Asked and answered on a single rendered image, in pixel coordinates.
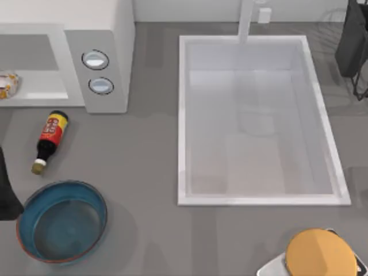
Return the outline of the pale microwave oven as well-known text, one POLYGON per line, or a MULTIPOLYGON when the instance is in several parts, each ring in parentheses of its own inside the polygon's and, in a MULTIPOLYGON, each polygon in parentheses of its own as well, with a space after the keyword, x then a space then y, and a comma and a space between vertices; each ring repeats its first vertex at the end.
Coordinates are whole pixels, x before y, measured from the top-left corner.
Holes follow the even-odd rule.
POLYGON ((0 72, 20 77, 17 94, 0 107, 82 106, 89 113, 125 113, 135 43, 132 0, 0 0, 0 72), (91 70, 82 54, 109 58, 91 70), (108 78, 114 90, 88 87, 108 78))

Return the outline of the dark sauce bottle red label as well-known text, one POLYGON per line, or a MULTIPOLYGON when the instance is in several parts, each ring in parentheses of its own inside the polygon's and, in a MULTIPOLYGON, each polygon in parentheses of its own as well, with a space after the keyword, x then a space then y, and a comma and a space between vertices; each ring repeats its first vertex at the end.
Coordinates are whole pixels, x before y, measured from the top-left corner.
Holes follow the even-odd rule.
POLYGON ((68 115, 60 110, 50 112, 37 142, 37 156, 31 172, 40 175, 47 166, 48 159, 54 155, 62 140, 68 124, 68 115))

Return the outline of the white plate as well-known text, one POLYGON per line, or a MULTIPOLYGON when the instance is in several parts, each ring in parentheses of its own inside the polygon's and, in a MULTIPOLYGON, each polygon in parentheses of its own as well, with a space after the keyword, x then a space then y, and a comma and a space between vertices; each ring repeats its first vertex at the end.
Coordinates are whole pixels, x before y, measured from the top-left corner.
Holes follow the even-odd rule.
POLYGON ((256 276, 290 276, 286 268, 285 253, 267 262, 256 272, 256 276))

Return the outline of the tall white tap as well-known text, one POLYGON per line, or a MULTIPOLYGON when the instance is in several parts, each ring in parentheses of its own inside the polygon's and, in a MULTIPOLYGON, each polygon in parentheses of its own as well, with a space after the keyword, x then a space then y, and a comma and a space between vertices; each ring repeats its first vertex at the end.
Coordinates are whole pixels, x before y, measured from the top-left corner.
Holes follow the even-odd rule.
POLYGON ((241 0, 239 26, 237 34, 238 41, 240 44, 245 44, 247 41, 253 7, 254 7, 253 0, 241 0))

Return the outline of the white and orange snack packet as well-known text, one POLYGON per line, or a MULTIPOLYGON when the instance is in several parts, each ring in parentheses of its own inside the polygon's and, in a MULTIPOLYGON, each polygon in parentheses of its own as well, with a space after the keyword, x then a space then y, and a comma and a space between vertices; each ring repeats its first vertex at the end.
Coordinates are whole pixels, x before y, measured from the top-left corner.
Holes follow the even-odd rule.
POLYGON ((0 72, 0 100, 17 94, 20 77, 16 73, 0 72))

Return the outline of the white sink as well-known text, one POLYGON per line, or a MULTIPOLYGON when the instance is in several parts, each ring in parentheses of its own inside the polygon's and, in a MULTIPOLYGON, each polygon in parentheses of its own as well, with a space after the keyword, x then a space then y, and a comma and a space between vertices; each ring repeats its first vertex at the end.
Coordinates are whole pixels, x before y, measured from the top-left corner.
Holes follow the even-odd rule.
POLYGON ((179 38, 178 204, 351 204, 306 36, 179 38))

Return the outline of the white wall socket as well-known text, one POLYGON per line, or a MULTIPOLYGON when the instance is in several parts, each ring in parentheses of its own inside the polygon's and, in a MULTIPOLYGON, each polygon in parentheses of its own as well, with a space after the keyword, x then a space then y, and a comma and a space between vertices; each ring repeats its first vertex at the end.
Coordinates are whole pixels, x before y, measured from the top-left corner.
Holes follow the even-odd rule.
POLYGON ((262 7, 259 9, 258 23, 268 24, 271 21, 272 9, 269 7, 262 7))

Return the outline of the orange round lid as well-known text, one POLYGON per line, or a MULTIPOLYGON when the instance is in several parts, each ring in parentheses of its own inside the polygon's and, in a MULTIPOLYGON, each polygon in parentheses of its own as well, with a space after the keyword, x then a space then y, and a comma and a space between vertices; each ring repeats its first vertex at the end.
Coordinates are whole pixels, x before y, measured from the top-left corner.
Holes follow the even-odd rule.
POLYGON ((285 250, 290 276, 357 276, 358 265, 349 244, 321 228, 295 234, 285 250))

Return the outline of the blue bowl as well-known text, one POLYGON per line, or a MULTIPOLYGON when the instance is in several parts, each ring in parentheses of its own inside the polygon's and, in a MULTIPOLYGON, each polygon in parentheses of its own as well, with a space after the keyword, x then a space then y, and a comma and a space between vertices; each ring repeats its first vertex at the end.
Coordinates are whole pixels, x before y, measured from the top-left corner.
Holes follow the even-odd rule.
POLYGON ((108 206, 93 185, 75 180, 49 183, 23 204, 16 222, 19 245, 48 265, 71 265, 91 255, 108 224, 108 206))

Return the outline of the round microwave knob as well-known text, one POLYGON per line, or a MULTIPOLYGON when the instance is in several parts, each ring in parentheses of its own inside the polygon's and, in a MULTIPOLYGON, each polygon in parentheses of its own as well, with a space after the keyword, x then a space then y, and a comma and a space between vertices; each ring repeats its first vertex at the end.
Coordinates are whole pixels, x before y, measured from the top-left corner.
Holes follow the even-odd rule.
POLYGON ((100 77, 88 82, 89 89, 98 95, 107 95, 114 90, 114 84, 108 78, 100 77))
POLYGON ((90 52, 85 52, 82 54, 82 63, 91 70, 103 70, 109 65, 108 56, 94 49, 90 52))

